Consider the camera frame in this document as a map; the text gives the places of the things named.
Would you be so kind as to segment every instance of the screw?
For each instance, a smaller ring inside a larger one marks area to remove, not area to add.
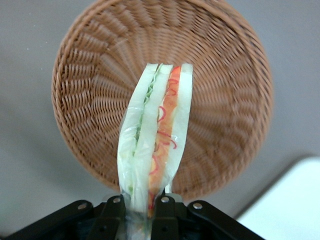
[[[114,204],[120,203],[120,201],[121,201],[120,197],[116,197],[113,199]]]
[[[81,203],[81,204],[78,206],[78,210],[85,209],[86,207],[87,207],[87,203],[86,203],[86,202],[83,202],[83,203]]]
[[[170,201],[170,199],[167,196],[164,196],[163,198],[161,198],[161,202],[163,203],[168,203]]]
[[[195,209],[202,209],[202,205],[201,205],[201,203],[199,203],[199,202],[194,203],[194,204],[193,204],[193,207],[194,207]]]

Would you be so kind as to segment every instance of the sandwich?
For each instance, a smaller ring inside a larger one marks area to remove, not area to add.
[[[133,212],[149,217],[184,152],[193,66],[147,64],[122,119],[117,149],[121,193]]]

